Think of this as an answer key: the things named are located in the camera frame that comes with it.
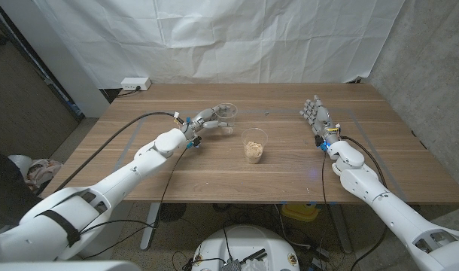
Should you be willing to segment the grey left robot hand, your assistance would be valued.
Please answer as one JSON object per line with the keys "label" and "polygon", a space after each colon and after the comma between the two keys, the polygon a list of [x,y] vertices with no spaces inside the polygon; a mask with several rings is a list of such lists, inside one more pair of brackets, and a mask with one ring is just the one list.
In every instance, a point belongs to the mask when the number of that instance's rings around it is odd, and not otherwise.
{"label": "grey left robot hand", "polygon": [[217,105],[213,108],[207,108],[199,112],[194,118],[181,127],[182,133],[186,140],[191,141],[197,137],[197,132],[202,129],[214,129],[218,127],[231,127],[233,125],[228,121],[218,120],[217,113],[222,113],[225,109],[222,105]]}

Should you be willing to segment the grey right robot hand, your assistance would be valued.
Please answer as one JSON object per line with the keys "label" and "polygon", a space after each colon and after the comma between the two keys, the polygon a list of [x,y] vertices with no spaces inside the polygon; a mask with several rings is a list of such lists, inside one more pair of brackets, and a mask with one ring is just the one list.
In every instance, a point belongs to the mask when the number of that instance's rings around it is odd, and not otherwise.
{"label": "grey right robot hand", "polygon": [[307,99],[299,114],[312,128],[318,145],[332,145],[339,140],[336,125],[318,95],[314,95],[313,99]]}

